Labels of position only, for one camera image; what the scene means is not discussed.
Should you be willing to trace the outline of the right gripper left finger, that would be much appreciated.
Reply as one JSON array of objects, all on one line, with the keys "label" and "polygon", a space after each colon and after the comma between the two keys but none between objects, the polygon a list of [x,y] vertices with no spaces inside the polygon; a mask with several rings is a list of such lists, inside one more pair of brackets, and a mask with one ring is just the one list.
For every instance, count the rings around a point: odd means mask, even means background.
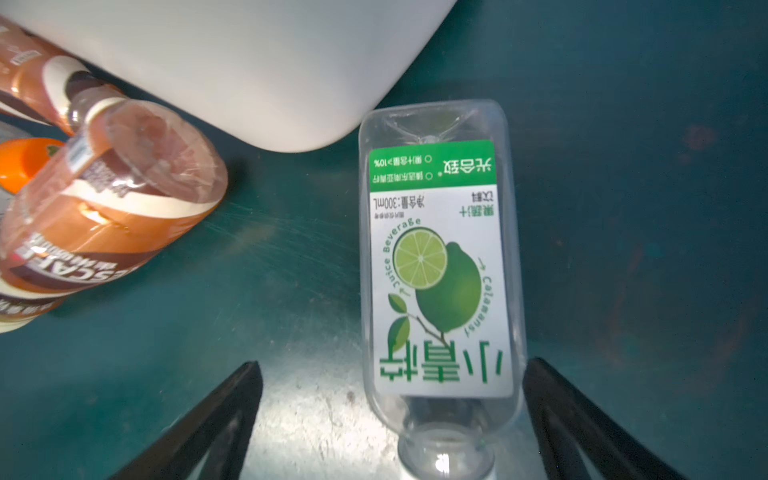
[{"label": "right gripper left finger", "polygon": [[114,479],[238,479],[263,394],[259,364],[242,364]]}]

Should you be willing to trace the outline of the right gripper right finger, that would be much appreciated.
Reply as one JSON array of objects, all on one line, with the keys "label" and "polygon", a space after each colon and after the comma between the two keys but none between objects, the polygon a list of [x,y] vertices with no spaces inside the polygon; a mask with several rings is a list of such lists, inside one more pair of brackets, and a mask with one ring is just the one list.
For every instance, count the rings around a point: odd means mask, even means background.
[{"label": "right gripper right finger", "polygon": [[549,479],[588,479],[588,458],[605,479],[681,479],[548,362],[528,362],[523,391]]}]

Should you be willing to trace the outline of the brown bottle white cap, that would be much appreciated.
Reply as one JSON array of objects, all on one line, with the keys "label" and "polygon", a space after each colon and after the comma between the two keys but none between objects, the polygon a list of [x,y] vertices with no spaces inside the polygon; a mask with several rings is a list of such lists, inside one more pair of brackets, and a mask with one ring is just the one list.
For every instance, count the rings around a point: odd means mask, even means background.
[{"label": "brown bottle white cap", "polygon": [[16,194],[1,218],[1,329],[134,272],[209,215],[228,173],[178,114],[115,103]]}]

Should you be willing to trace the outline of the clear bottle lime label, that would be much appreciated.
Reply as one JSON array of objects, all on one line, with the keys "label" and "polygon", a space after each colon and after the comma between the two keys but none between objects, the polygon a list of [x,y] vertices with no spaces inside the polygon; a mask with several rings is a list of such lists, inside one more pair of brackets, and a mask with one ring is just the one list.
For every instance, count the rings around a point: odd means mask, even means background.
[{"label": "clear bottle lime label", "polygon": [[364,387],[409,479],[492,479],[527,347],[501,106],[379,109],[360,125]]}]

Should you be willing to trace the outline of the clear bottle orange label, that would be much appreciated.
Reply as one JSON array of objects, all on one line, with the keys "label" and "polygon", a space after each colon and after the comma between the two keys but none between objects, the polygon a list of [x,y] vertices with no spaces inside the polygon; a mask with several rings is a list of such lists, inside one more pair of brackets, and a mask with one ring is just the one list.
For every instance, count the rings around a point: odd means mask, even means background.
[{"label": "clear bottle orange label", "polygon": [[27,132],[1,123],[1,215],[14,196],[64,146],[64,142],[33,138]]}]

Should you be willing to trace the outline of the brown label bottle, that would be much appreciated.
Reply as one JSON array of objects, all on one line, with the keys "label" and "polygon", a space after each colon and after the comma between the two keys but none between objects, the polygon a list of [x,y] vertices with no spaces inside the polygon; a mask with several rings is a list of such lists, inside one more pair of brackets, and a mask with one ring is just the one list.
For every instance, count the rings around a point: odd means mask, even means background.
[{"label": "brown label bottle", "polygon": [[1,112],[76,134],[127,96],[77,58],[1,19]]}]

